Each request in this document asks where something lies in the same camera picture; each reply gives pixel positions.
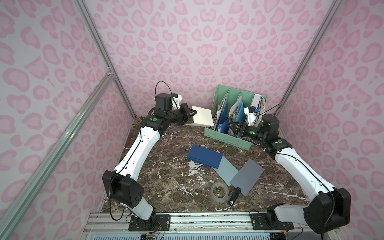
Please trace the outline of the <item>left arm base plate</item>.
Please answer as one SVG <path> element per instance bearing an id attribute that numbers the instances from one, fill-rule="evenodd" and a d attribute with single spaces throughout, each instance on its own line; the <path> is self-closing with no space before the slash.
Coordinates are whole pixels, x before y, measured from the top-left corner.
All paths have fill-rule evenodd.
<path id="1" fill-rule="evenodd" d="M 128 221 L 129 232 L 155 231 L 161 228 L 162 231 L 170 230 L 171 215 L 152 214 L 148 220 L 142 220 L 139 217 L 132 216 Z"/>

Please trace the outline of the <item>light blue envelope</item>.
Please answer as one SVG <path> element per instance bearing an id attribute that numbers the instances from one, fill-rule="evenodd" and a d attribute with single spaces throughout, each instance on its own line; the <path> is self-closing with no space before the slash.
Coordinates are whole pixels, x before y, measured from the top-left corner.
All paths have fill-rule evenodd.
<path id="1" fill-rule="evenodd" d="M 228 186 L 231 186 L 231 180 L 238 173 L 238 170 L 225 157 L 222 157 L 219 167 L 214 170 Z"/>

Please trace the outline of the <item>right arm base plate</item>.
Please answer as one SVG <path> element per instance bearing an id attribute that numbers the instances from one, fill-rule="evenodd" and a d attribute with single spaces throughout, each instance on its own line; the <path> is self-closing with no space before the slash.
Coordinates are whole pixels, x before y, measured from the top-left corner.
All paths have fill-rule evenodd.
<path id="1" fill-rule="evenodd" d="M 249 217 L 255 231 L 281 230 L 289 232 L 295 228 L 293 223 L 281 222 L 270 212 L 264 214 L 251 212 Z"/>

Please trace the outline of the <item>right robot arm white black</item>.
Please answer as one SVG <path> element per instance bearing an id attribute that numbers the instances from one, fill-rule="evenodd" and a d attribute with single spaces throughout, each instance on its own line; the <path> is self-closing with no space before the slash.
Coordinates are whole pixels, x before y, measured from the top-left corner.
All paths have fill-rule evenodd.
<path id="1" fill-rule="evenodd" d="M 267 225 L 296 223 L 308 226 L 319 235 L 348 225 L 350 193 L 345 188 L 336 188 L 316 173 L 294 147 L 280 137 L 279 125 L 278 118 L 271 114 L 264 114 L 256 127 L 244 122 L 229 123 L 229 129 L 236 135 L 259 142 L 264 152 L 291 174 L 309 199 L 307 206 L 277 204 L 268 207 Z"/>

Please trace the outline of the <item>dark blue envelope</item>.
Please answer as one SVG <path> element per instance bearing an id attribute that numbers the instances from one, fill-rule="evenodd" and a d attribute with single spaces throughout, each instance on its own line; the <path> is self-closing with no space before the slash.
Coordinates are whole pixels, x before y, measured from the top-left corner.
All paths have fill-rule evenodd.
<path id="1" fill-rule="evenodd" d="M 193 145 L 187 154 L 187 159 L 198 164 L 218 169 L 223 155 L 221 153 Z"/>

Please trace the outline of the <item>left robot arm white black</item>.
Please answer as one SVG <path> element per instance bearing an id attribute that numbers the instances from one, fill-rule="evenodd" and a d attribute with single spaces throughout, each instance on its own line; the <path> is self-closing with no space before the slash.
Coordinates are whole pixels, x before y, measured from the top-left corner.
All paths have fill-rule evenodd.
<path id="1" fill-rule="evenodd" d="M 178 109 L 153 108 L 143 119 L 139 134 L 123 160 L 112 171 L 105 171 L 103 183 L 109 200 L 128 208 L 137 218 L 153 222 L 154 208 L 143 197 L 144 188 L 138 178 L 149 153 L 170 124 L 184 125 L 197 114 L 196 110 L 181 104 Z"/>

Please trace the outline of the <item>cream letter paper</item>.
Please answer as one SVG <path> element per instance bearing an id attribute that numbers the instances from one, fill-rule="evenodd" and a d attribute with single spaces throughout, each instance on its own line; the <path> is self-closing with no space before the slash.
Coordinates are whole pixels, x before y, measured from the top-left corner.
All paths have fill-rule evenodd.
<path id="1" fill-rule="evenodd" d="M 187 122 L 188 126 L 195 127 L 213 127 L 214 121 L 210 109 L 192 106 L 192 109 L 197 113 Z"/>

